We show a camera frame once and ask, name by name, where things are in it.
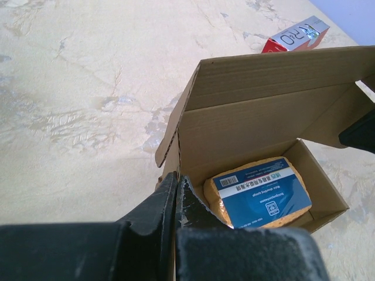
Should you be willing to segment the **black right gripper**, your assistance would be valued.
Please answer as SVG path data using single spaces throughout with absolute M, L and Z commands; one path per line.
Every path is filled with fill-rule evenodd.
M 375 111 L 371 110 L 339 134 L 342 145 L 375 153 Z

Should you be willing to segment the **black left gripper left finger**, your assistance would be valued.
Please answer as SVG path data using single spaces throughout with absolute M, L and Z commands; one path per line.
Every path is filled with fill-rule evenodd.
M 1 226 L 2 280 L 172 280 L 178 181 L 114 222 Z

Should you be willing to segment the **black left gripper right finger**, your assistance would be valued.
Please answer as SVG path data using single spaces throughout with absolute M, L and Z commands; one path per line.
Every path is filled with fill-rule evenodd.
M 177 280 L 330 279 L 316 242 L 304 229 L 232 229 L 198 198 L 187 176 L 178 192 Z

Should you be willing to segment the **orange sponge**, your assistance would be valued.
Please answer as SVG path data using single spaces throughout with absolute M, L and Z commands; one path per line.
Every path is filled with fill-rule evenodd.
M 207 179 L 203 194 L 230 228 L 277 228 L 307 213 L 312 202 L 302 176 L 283 156 L 242 165 Z

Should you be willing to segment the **brown cardboard paper box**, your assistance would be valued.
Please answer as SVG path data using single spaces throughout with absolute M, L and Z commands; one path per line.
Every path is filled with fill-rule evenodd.
M 207 179 L 283 156 L 302 176 L 312 207 L 277 228 L 311 235 L 348 206 L 305 141 L 346 147 L 339 134 L 374 110 L 359 80 L 374 87 L 372 46 L 202 60 L 169 117 L 156 165 L 163 179 L 176 173 L 178 189 L 182 177 L 190 178 L 210 210 L 203 194 Z

